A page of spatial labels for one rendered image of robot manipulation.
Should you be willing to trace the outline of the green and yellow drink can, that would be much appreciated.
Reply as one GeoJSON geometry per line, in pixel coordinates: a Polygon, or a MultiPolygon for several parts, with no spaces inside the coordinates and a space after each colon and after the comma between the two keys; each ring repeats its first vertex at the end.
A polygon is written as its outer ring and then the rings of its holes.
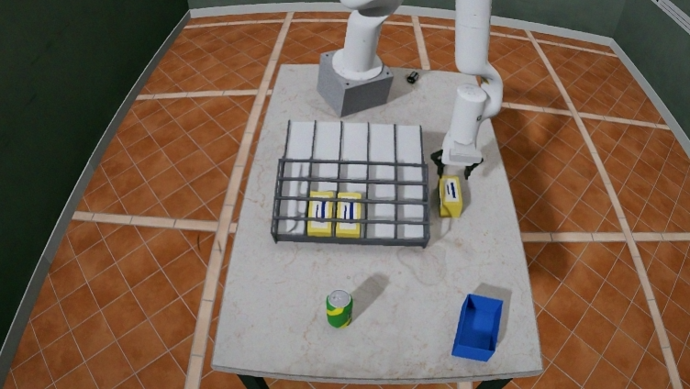
{"type": "Polygon", "coordinates": [[[352,319],[352,297],[342,289],[332,291],[326,300],[327,319],[334,328],[347,327],[352,319]]]}

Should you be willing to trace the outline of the grey metal grid rack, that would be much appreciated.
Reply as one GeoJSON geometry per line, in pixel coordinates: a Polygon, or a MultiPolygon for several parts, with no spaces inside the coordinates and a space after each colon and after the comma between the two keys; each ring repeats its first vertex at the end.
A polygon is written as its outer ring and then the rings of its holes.
{"type": "MultiPolygon", "coordinates": [[[[286,162],[284,177],[308,177],[307,162],[286,162]]],[[[311,178],[337,179],[337,163],[313,163],[311,178]]],[[[366,180],[366,165],[341,164],[340,179],[366,180]]],[[[369,180],[394,181],[395,166],[369,165],[369,180]]],[[[397,181],[422,182],[422,169],[397,166],[397,181]]],[[[282,196],[306,197],[307,182],[283,181],[282,196]]],[[[337,183],[311,182],[310,192],[333,192],[336,198],[337,183]]],[[[366,199],[366,183],[339,183],[339,193],[361,194],[366,199]]],[[[368,199],[395,200],[394,184],[369,183],[368,199]]],[[[422,186],[398,185],[397,201],[423,202],[422,186]]],[[[305,217],[306,201],[281,200],[280,215],[282,217],[305,217]]],[[[336,202],[333,202],[333,217],[335,218],[336,202]]],[[[365,219],[365,203],[361,203],[361,219],[365,219]]],[[[368,204],[368,219],[395,220],[395,205],[368,204]]],[[[397,221],[423,221],[423,206],[397,205],[397,221]]],[[[332,222],[334,237],[335,222],[332,222]]],[[[279,220],[278,234],[303,235],[304,221],[279,220]]],[[[365,224],[360,223],[360,238],[364,238],[365,224]]],[[[394,239],[395,225],[368,224],[367,238],[394,239]]],[[[423,225],[397,225],[398,239],[423,239],[423,225]]]]}

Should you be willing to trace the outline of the blue open box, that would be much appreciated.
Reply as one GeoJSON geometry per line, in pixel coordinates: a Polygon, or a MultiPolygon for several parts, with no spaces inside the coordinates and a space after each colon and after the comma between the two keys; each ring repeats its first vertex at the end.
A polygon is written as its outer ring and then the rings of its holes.
{"type": "Polygon", "coordinates": [[[489,297],[465,299],[451,355],[488,361],[495,353],[502,307],[500,302],[489,297]]]}

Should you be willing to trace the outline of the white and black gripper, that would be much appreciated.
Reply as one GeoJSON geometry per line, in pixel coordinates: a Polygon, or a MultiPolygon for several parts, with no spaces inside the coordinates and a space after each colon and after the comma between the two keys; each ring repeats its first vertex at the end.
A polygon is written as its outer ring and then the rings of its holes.
{"type": "Polygon", "coordinates": [[[484,159],[482,157],[480,163],[468,163],[468,162],[454,162],[450,161],[449,159],[449,151],[451,149],[455,149],[454,147],[454,139],[451,138],[450,133],[446,134],[446,137],[443,141],[441,150],[436,151],[432,154],[430,154],[431,159],[434,161],[434,163],[438,166],[437,174],[440,175],[440,179],[442,178],[443,174],[443,167],[446,165],[460,165],[460,166],[466,166],[465,171],[464,171],[464,176],[465,180],[468,180],[468,177],[471,175],[471,172],[473,171],[474,168],[476,168],[479,164],[481,164],[484,159]],[[441,158],[438,159],[438,157],[442,156],[442,163],[441,163],[441,158]],[[468,167],[467,167],[468,166],[468,167]]]}

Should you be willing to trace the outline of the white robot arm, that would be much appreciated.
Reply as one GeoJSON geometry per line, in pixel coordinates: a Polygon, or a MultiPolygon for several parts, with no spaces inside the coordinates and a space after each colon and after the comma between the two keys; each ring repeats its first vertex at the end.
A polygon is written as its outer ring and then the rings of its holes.
{"type": "MultiPolygon", "coordinates": [[[[333,56],[333,68],[349,80],[369,81],[382,70],[382,62],[375,54],[382,25],[404,0],[340,1],[354,11],[349,17],[344,49],[333,56]]],[[[491,8],[492,0],[456,0],[456,67],[464,74],[480,76],[482,88],[471,83],[457,87],[449,130],[455,145],[449,152],[450,161],[481,162],[481,152],[474,146],[479,127],[501,109],[502,79],[488,62],[491,8]]]]}

